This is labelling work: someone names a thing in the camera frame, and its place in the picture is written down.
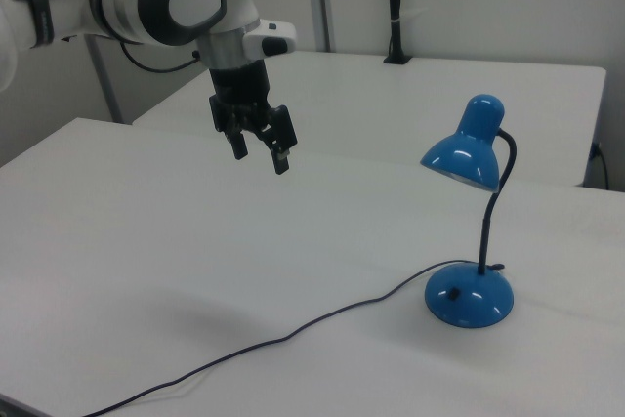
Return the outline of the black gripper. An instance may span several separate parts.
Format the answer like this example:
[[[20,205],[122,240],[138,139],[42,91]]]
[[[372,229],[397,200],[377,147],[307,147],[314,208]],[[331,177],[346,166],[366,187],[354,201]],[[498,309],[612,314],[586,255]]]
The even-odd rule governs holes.
[[[270,150],[275,174],[285,173],[289,169],[290,149],[298,140],[288,108],[269,106],[270,82],[265,62],[258,60],[238,68],[209,72],[215,89],[215,95],[209,99],[214,126],[226,136],[234,158],[240,160],[248,154],[235,114],[240,111],[261,118],[254,134]]]

